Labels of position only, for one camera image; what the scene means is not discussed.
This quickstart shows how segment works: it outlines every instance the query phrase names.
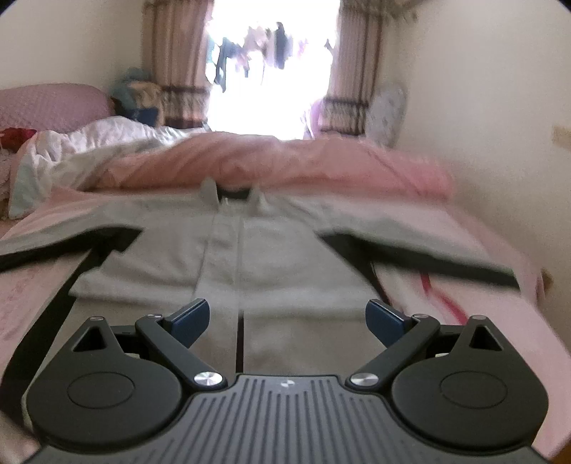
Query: wall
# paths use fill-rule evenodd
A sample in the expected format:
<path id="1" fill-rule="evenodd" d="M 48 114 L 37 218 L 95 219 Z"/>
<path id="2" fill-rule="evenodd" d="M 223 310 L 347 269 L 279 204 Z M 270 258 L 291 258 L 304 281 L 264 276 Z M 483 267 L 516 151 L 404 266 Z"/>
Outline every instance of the wall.
<path id="1" fill-rule="evenodd" d="M 141 63 L 144 0 L 17 0 L 0 16 L 0 89 L 45 82 L 106 90 Z"/>
<path id="2" fill-rule="evenodd" d="M 409 90 L 398 148 L 447 159 L 459 202 L 554 276 L 544 314 L 571 347 L 571 13 L 556 0 L 426 0 L 387 30 Z"/>

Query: light switch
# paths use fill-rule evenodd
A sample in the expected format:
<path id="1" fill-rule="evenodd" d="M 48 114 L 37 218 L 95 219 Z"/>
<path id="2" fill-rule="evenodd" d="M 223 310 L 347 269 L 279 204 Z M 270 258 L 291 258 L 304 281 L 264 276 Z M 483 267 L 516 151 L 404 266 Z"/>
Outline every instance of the light switch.
<path id="1" fill-rule="evenodd" d="M 558 147 L 571 151 L 571 128 L 553 126 L 553 143 Z"/>

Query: metal pivot cap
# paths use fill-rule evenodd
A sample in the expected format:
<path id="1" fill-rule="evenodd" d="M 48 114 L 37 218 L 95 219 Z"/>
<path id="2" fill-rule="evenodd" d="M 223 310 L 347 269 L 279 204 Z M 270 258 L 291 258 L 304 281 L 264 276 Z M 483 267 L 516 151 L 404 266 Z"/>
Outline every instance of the metal pivot cap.
<path id="1" fill-rule="evenodd" d="M 372 387 L 378 383 L 379 378 L 370 372 L 358 372 L 353 374 L 349 380 L 358 387 Z"/>
<path id="2" fill-rule="evenodd" d="M 199 372 L 194 376 L 194 381 L 203 387 L 214 387 L 222 383 L 224 378 L 218 372 Z"/>

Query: brown curtain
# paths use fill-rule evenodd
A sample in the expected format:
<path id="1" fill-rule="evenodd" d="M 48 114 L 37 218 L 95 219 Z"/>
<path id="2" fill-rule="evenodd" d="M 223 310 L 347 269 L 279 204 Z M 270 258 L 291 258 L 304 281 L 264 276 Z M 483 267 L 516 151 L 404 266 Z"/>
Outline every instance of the brown curtain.
<path id="1" fill-rule="evenodd" d="M 178 129 L 206 122 L 207 33 L 214 0 L 156 0 L 143 11 L 143 67 L 162 88 L 165 124 Z"/>
<path id="2" fill-rule="evenodd" d="M 380 0 L 341 0 L 329 89 L 320 116 L 322 131 L 360 135 L 365 130 L 379 66 L 381 4 Z"/>

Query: pink headboard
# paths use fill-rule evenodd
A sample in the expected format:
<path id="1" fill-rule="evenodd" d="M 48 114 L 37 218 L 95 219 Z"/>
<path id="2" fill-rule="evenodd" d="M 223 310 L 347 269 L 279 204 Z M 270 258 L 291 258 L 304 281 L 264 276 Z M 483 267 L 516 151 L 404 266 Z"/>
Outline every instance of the pink headboard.
<path id="1" fill-rule="evenodd" d="M 71 132 L 112 116 L 108 96 L 85 84 L 40 84 L 0 90 L 0 129 Z"/>

